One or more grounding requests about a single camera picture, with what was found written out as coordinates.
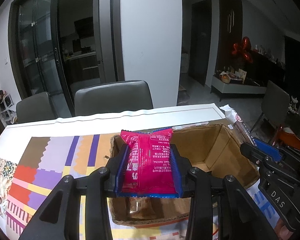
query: pink snack package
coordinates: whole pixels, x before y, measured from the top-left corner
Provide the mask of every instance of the pink snack package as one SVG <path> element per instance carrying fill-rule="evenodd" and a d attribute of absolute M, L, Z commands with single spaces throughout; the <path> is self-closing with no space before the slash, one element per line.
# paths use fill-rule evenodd
<path fill-rule="evenodd" d="M 169 160 L 172 133 L 172 129 L 149 134 L 121 131 L 130 148 L 122 192 L 176 194 Z"/>

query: cardboard box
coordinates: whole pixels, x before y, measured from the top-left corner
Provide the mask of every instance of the cardboard box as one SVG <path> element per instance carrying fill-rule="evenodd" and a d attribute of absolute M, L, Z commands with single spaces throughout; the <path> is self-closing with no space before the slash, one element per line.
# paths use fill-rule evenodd
<path fill-rule="evenodd" d="M 124 141 L 120 136 L 112 140 L 112 156 L 116 156 Z M 181 156 L 187 157 L 193 166 L 212 171 L 215 177 L 234 175 L 245 188 L 258 179 L 256 167 L 240 153 L 240 144 L 234 133 L 223 124 L 208 124 L 175 130 L 171 138 Z M 157 219 L 136 220 L 128 217 L 125 198 L 110 199 L 113 222 L 119 225 L 148 225 L 189 216 L 190 198 L 151 198 Z"/>

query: gray leather chair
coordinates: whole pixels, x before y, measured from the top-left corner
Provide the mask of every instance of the gray leather chair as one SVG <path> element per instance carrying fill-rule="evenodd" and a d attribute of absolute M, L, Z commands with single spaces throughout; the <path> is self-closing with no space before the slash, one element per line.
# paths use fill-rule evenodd
<path fill-rule="evenodd" d="M 74 96 L 76 116 L 153 109 L 145 81 L 122 81 L 80 89 Z"/>
<path fill-rule="evenodd" d="M 267 90 L 261 103 L 262 113 L 256 123 L 251 128 L 250 132 L 255 128 L 263 115 L 274 124 L 276 127 L 284 125 L 287 116 L 290 96 L 272 81 L 268 81 Z"/>
<path fill-rule="evenodd" d="M 49 94 L 42 92 L 17 103 L 18 123 L 54 120 L 57 118 Z"/>

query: silver bolt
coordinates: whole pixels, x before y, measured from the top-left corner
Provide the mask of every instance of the silver bolt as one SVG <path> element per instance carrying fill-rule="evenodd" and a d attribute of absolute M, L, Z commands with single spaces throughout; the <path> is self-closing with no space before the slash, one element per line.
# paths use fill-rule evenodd
<path fill-rule="evenodd" d="M 70 180 L 71 180 L 70 175 L 66 175 L 66 176 L 63 177 L 64 182 L 69 182 Z"/>
<path fill-rule="evenodd" d="M 100 167 L 100 168 L 98 169 L 98 172 L 101 173 L 101 174 L 106 173 L 107 171 L 108 171 L 108 168 L 107 168 L 107 167 Z"/>
<path fill-rule="evenodd" d="M 227 175 L 226 176 L 226 179 L 230 182 L 234 181 L 235 180 L 235 177 L 233 175 Z"/>
<path fill-rule="evenodd" d="M 193 173 L 193 174 L 196 174 L 196 173 L 198 173 L 199 172 L 199 168 L 197 168 L 197 167 L 191 167 L 190 168 L 190 171 Z"/>

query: snack package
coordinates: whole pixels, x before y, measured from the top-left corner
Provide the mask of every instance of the snack package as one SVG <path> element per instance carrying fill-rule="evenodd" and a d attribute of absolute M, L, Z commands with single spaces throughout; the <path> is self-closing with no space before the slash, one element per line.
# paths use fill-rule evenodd
<path fill-rule="evenodd" d="M 254 146 L 257 146 L 248 128 L 243 123 L 237 112 L 229 105 L 221 106 L 220 109 L 225 111 L 226 119 L 232 124 L 233 128 L 235 129 L 240 143 L 247 142 L 251 143 Z"/>
<path fill-rule="evenodd" d="M 127 197 L 128 216 L 134 219 L 156 219 L 149 197 Z"/>
<path fill-rule="evenodd" d="M 172 129 L 148 134 L 121 131 L 130 148 L 121 196 L 178 197 L 170 166 L 172 133 Z"/>

